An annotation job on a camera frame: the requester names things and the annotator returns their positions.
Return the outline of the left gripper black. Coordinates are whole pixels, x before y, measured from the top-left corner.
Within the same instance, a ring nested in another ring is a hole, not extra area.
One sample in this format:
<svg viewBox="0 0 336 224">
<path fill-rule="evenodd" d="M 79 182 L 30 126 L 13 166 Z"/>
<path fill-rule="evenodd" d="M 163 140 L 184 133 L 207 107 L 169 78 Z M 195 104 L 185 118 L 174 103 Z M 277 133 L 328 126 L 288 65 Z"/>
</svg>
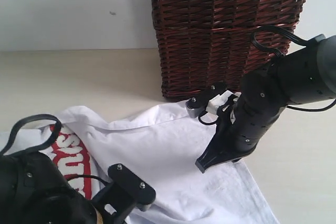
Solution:
<svg viewBox="0 0 336 224">
<path fill-rule="evenodd" d="M 90 200 L 96 213 L 94 223 L 127 223 L 131 211 L 139 204 L 137 199 L 122 199 L 117 202 Z"/>
</svg>

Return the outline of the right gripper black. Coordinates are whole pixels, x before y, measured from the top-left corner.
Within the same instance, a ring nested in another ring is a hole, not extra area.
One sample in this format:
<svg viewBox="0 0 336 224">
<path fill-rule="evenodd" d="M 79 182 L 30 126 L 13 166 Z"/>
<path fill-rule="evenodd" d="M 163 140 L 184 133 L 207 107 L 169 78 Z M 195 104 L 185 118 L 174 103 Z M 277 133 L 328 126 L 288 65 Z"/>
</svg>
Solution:
<svg viewBox="0 0 336 224">
<path fill-rule="evenodd" d="M 231 111 L 231 105 L 222 105 L 217 110 L 218 118 L 215 134 L 205 151 L 195 161 L 195 165 L 201 173 L 205 173 L 209 168 L 216 165 L 228 162 L 236 163 L 256 149 L 256 145 L 252 145 L 250 141 L 246 142 L 248 149 L 245 151 L 239 151 L 235 147 L 234 140 L 228 134 L 231 126 Z"/>
</svg>

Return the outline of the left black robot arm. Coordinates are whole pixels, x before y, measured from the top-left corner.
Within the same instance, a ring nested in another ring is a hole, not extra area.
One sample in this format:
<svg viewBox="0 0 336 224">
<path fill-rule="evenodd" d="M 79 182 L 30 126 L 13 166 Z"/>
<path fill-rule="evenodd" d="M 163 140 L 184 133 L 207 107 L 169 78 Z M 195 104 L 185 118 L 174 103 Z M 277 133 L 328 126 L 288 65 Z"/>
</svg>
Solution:
<svg viewBox="0 0 336 224">
<path fill-rule="evenodd" d="M 140 179 L 115 164 L 93 199 L 77 192 L 43 153 L 1 157 L 1 223 L 124 223 L 143 203 Z"/>
</svg>

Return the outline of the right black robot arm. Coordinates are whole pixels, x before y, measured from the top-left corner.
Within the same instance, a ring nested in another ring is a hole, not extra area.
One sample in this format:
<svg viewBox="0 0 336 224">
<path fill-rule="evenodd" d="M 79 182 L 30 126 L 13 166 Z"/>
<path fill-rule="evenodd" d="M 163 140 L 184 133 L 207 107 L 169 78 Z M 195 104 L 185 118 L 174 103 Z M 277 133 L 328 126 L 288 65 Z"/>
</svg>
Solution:
<svg viewBox="0 0 336 224">
<path fill-rule="evenodd" d="M 284 109 L 335 99 L 335 36 L 268 62 L 243 76 L 241 94 L 226 91 L 209 100 L 216 131 L 195 165 L 208 168 L 250 155 Z"/>
</svg>

